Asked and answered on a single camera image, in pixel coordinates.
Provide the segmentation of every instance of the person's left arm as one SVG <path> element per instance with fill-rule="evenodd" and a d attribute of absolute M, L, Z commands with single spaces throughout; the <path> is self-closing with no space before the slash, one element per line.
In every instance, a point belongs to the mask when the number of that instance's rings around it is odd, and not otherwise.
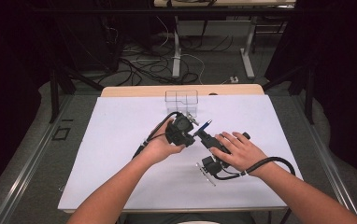
<path fill-rule="evenodd" d="M 154 136 L 158 137 L 151 140 L 140 154 L 93 192 L 67 223 L 114 223 L 143 174 L 153 164 L 184 149 L 184 146 L 170 145 L 165 136 L 160 135 L 171 121 L 156 132 Z"/>

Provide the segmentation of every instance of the black curtain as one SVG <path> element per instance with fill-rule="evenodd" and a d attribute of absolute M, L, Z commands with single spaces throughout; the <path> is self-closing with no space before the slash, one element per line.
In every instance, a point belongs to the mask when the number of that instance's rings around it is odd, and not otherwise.
<path fill-rule="evenodd" d="M 15 1 L 0 1 L 0 174 L 33 122 L 49 80 Z"/>
<path fill-rule="evenodd" d="M 315 98 L 331 125 L 330 149 L 357 168 L 357 1 L 302 0 L 265 77 L 277 80 L 298 65 L 316 64 Z M 322 8 L 324 13 L 307 13 Z M 287 78 L 304 87 L 307 70 Z"/>

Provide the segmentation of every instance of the metal wire pen holder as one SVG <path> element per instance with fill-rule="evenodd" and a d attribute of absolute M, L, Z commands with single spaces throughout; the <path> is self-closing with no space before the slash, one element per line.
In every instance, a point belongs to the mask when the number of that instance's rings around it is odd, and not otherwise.
<path fill-rule="evenodd" d="M 196 117 L 198 91 L 166 91 L 164 94 L 167 113 L 181 112 Z"/>

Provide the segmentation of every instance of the person's right hand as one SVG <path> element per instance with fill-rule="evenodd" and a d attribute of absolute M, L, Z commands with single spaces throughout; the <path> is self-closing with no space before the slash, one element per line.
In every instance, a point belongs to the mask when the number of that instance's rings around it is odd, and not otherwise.
<path fill-rule="evenodd" d="M 211 148 L 210 151 L 218 158 L 231 164 L 240 172 L 245 171 L 254 163 L 267 157 L 257 146 L 243 136 L 242 133 L 233 132 L 231 135 L 223 132 L 222 136 L 216 134 L 215 137 L 223 146 L 228 148 L 231 154 L 224 153 L 215 147 Z M 251 172 L 250 175 L 259 176 L 262 171 L 263 166 Z"/>

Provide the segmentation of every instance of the blue pen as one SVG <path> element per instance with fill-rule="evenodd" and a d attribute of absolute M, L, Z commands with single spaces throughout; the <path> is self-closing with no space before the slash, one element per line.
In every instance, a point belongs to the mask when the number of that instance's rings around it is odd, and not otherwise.
<path fill-rule="evenodd" d="M 211 121 L 212 120 L 210 119 L 208 122 L 206 122 L 204 125 L 202 125 L 202 127 L 199 128 L 199 131 L 204 130 L 211 123 Z"/>

